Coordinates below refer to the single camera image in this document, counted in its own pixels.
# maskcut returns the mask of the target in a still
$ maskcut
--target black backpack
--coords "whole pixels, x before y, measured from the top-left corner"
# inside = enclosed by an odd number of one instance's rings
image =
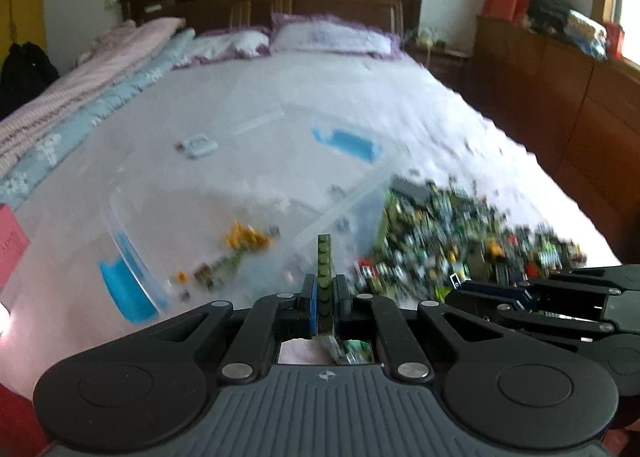
[[[58,78],[56,68],[40,47],[31,42],[13,44],[0,74],[0,120],[37,98]]]

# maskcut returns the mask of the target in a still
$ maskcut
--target clear plastic container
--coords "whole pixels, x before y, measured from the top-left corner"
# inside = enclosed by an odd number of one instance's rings
[[[124,262],[162,315],[216,299],[239,309],[265,294],[299,291],[303,276],[315,272],[320,233],[332,234],[336,272],[370,250],[405,153],[400,145],[297,110],[193,130],[202,133],[207,155],[175,152],[145,179],[119,185],[103,212]],[[279,236],[271,249],[246,252],[212,290],[196,281],[172,285],[178,272],[191,275],[232,253],[223,236],[235,220],[264,232],[277,227]]]

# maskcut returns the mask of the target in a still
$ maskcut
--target pink blanket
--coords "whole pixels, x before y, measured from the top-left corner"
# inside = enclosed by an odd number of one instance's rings
[[[181,18],[158,18],[132,30],[0,122],[0,178],[55,124],[160,52],[183,25]]]

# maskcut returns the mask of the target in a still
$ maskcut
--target white bed sheet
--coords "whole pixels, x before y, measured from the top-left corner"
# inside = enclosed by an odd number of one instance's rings
[[[101,124],[18,209],[32,244],[0,296],[12,313],[0,382],[31,397],[52,364],[140,328],[120,315],[97,265],[113,255],[99,210],[120,182],[174,156],[194,123],[217,119],[225,129],[296,107],[396,138],[412,157],[403,175],[416,169],[446,184],[455,174],[469,190],[476,180],[513,224],[546,220],[581,244],[589,265],[619,263],[533,155],[410,60],[297,52],[176,71]],[[311,347],[288,345],[282,359],[326,361]]]

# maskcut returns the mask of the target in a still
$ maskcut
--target pink box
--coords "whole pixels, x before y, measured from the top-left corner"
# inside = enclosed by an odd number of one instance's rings
[[[29,240],[11,209],[0,204],[0,287],[7,283],[28,246]]]

